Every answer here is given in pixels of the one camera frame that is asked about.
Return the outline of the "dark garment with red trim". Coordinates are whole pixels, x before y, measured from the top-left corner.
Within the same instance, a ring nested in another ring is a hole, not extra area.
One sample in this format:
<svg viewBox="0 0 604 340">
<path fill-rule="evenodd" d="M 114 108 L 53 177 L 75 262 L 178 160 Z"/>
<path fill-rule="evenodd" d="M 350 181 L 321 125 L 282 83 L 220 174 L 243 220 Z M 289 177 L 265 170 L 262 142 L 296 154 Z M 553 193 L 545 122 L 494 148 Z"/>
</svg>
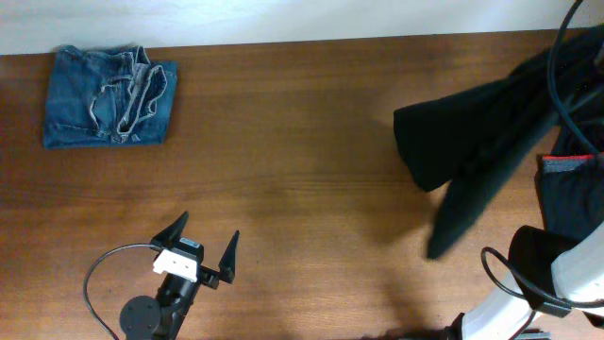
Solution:
<svg viewBox="0 0 604 340">
<path fill-rule="evenodd" d="M 582 241 L 603 223 L 603 155 L 563 127 L 535 177 L 545 229 Z"/>
</svg>

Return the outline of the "black shorts garment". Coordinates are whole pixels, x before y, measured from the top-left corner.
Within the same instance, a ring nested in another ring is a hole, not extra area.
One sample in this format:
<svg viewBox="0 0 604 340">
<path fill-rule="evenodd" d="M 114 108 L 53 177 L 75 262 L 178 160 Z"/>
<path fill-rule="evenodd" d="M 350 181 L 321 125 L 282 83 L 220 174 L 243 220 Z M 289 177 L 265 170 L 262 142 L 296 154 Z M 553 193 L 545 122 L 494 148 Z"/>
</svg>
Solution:
<svg viewBox="0 0 604 340">
<path fill-rule="evenodd" d="M 473 89 L 394 111 L 398 154 L 423 191 L 448 187 L 427 258 L 443 256 L 476 223 L 530 150 L 561 123 L 547 88 L 549 52 Z M 555 85 L 573 123 L 603 148 L 603 27 L 563 42 Z"/>
</svg>

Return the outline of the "folded blue denim jeans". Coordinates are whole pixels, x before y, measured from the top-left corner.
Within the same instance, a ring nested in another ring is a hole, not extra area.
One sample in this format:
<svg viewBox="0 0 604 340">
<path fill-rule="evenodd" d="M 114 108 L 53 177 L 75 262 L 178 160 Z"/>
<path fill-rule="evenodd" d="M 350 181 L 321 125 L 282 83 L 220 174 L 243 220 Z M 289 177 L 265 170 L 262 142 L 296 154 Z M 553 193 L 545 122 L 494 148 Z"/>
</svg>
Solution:
<svg viewBox="0 0 604 340">
<path fill-rule="evenodd" d="M 140 45 L 61 47 L 45 102 L 47 149 L 160 145 L 176 96 L 177 63 L 152 61 Z"/>
</svg>

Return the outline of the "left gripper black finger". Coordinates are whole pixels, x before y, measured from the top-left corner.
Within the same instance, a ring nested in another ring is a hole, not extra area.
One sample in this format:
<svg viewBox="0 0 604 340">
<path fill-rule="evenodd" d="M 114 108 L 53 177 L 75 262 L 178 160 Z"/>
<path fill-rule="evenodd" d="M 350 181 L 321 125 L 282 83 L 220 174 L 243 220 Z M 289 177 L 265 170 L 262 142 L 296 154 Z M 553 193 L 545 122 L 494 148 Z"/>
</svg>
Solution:
<svg viewBox="0 0 604 340">
<path fill-rule="evenodd" d="M 218 264 L 220 280 L 229 284 L 234 281 L 236 275 L 237 245 L 239 237 L 240 232 L 236 230 Z"/>
<path fill-rule="evenodd" d="M 189 218 L 189 213 L 184 212 L 171 225 L 157 233 L 150 241 L 150 244 L 160 248 L 172 248 L 180 239 Z"/>
</svg>

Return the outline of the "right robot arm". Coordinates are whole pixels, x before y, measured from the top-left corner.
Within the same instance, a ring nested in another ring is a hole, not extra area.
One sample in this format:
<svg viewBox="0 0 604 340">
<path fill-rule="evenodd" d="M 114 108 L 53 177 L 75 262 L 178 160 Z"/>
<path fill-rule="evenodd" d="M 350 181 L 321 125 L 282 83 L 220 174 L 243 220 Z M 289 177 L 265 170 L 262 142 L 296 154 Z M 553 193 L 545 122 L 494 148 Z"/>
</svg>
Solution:
<svg viewBox="0 0 604 340">
<path fill-rule="evenodd" d="M 540 315 L 564 318 L 580 310 L 603 327 L 603 227 L 577 241 L 530 226 L 512 238 L 503 256 L 484 247 L 480 260 L 496 289 L 475 309 L 461 313 L 442 339 L 545 339 L 529 333 Z"/>
</svg>

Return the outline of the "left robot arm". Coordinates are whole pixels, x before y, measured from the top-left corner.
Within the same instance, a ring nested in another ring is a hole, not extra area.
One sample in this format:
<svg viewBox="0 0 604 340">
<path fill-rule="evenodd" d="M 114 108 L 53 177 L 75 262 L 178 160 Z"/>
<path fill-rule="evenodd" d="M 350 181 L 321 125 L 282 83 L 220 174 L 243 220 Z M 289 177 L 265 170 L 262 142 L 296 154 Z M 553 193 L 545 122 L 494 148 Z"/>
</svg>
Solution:
<svg viewBox="0 0 604 340">
<path fill-rule="evenodd" d="M 155 296 L 137 296 L 123 307 L 119 322 L 127 340 L 176 339 L 199 289 L 234 281 L 240 233 L 234 232 L 213 270 L 203 265 L 204 247 L 182 236 L 188 218 L 184 212 L 151 239 L 159 252 L 153 271 L 165 278 Z"/>
</svg>

